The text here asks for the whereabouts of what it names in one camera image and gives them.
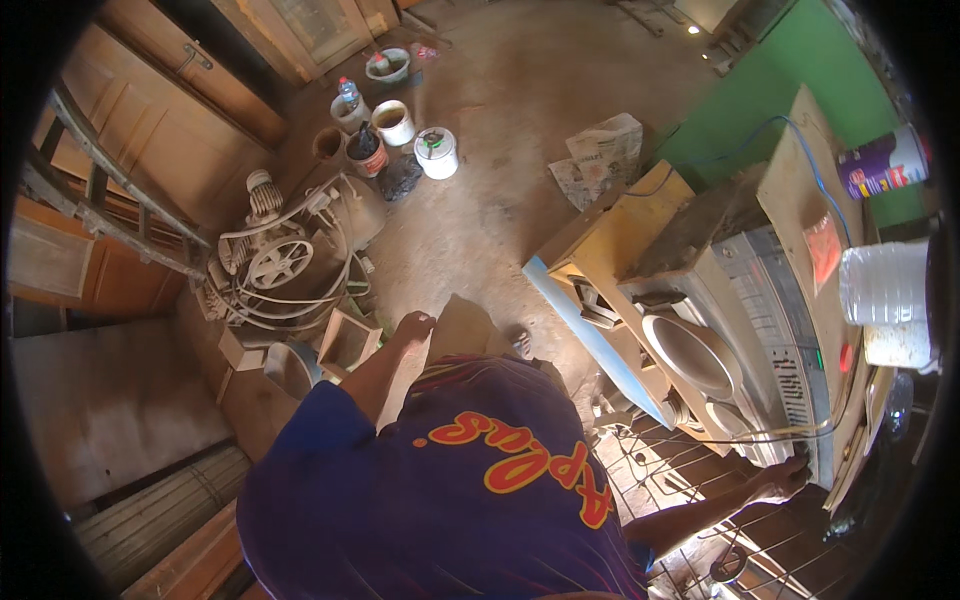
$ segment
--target dirt floor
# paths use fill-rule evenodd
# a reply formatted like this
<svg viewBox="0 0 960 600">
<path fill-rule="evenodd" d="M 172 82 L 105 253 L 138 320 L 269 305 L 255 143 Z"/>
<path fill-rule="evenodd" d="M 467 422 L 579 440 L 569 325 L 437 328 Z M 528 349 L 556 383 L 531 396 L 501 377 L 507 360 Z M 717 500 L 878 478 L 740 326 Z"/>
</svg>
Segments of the dirt floor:
<svg viewBox="0 0 960 600">
<path fill-rule="evenodd" d="M 288 197 L 335 172 L 316 163 L 311 145 L 331 124 L 336 87 L 330 82 L 341 75 L 357 82 L 369 106 L 396 98 L 411 108 L 418 129 L 451 130 L 459 170 L 448 180 L 422 178 L 390 206 L 386 226 L 367 249 L 376 271 L 372 297 L 362 305 L 375 309 L 389 328 L 413 310 L 439 315 L 457 294 L 487 309 L 502 330 L 525 327 L 534 354 L 563 375 L 585 424 L 592 421 L 597 365 L 520 269 L 577 214 L 547 169 L 549 162 L 569 157 L 568 137 L 626 111 L 643 123 L 649 154 L 656 134 L 683 120 L 718 81 L 701 58 L 707 40 L 689 35 L 652 5 L 648 10 L 645 18 L 664 29 L 660 38 L 599 1 L 426 0 L 415 13 L 435 23 L 452 48 L 404 28 L 378 40 L 435 47 L 436 58 L 414 64 L 422 69 L 422 83 L 383 89 L 363 75 L 366 58 L 354 56 L 293 101 L 291 132 L 271 167 Z M 401 152 L 391 149 L 391 158 Z M 195 323 L 198 315 L 185 316 L 196 312 L 188 303 L 180 303 L 181 317 Z M 198 353 L 213 367 L 206 370 L 216 391 L 226 367 L 214 355 L 219 334 L 207 331 L 199 338 Z M 380 425 L 396 417 L 424 356 L 409 357 L 401 367 Z M 247 380 L 259 381 L 262 373 L 234 379 L 240 375 L 247 385 L 230 382 L 224 410 L 253 456 L 265 451 L 295 407 L 251 392 L 263 382 L 252 386 Z M 256 410 L 242 408 L 246 401 L 234 396 Z M 264 422 L 271 426 L 264 428 Z"/>
</svg>

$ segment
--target water bottle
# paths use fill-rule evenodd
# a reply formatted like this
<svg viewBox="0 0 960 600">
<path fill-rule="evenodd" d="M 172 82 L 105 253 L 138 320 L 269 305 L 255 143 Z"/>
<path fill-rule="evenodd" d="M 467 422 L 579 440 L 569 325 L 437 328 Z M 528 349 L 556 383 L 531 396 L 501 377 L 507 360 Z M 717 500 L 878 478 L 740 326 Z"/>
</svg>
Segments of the water bottle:
<svg viewBox="0 0 960 600">
<path fill-rule="evenodd" d="M 357 84 L 346 77 L 341 77 L 340 84 L 337 88 L 340 90 L 340 97 L 343 98 L 347 106 L 350 107 L 350 112 L 353 112 L 360 106 L 360 92 L 357 90 Z"/>
<path fill-rule="evenodd" d="M 844 250 L 840 305 L 847 323 L 926 321 L 926 247 L 927 240 L 923 240 Z"/>
</svg>

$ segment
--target spray can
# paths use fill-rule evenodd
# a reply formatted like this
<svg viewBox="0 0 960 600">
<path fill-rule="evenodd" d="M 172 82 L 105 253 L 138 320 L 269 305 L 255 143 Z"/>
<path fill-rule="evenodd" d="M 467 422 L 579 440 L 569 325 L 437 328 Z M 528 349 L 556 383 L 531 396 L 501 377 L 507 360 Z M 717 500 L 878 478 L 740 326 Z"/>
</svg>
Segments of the spray can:
<svg viewBox="0 0 960 600">
<path fill-rule="evenodd" d="M 929 176 L 924 145 L 912 125 L 841 154 L 837 174 L 854 200 L 919 183 Z"/>
</svg>

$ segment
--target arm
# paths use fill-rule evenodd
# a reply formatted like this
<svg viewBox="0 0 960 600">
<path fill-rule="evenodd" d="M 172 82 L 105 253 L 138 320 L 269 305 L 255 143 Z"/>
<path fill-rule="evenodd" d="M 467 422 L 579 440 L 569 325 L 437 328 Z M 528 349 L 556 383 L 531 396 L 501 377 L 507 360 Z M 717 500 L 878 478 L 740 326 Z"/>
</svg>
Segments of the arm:
<svg viewBox="0 0 960 600">
<path fill-rule="evenodd" d="M 394 337 L 340 383 L 371 423 L 380 418 L 400 361 L 426 342 L 436 323 L 426 313 L 410 313 L 400 321 Z"/>
<path fill-rule="evenodd" d="M 629 541 L 649 547 L 659 560 L 697 533 L 736 515 L 756 502 L 781 504 L 802 490 L 806 458 L 793 456 L 782 465 L 765 468 L 747 483 L 709 500 L 690 502 L 635 518 L 623 527 Z"/>
</svg>

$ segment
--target blue t-shirt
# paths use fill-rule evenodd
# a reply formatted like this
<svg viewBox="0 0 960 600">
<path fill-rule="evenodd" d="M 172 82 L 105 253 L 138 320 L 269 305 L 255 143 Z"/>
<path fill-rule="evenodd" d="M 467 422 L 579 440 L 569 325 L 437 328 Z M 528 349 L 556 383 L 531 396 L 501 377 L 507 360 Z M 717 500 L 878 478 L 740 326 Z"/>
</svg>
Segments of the blue t-shirt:
<svg viewBox="0 0 960 600">
<path fill-rule="evenodd" d="M 653 558 L 624 540 L 570 400 L 491 356 L 431 365 L 380 435 L 317 385 L 247 476 L 237 526 L 277 600 L 646 598 Z"/>
</svg>

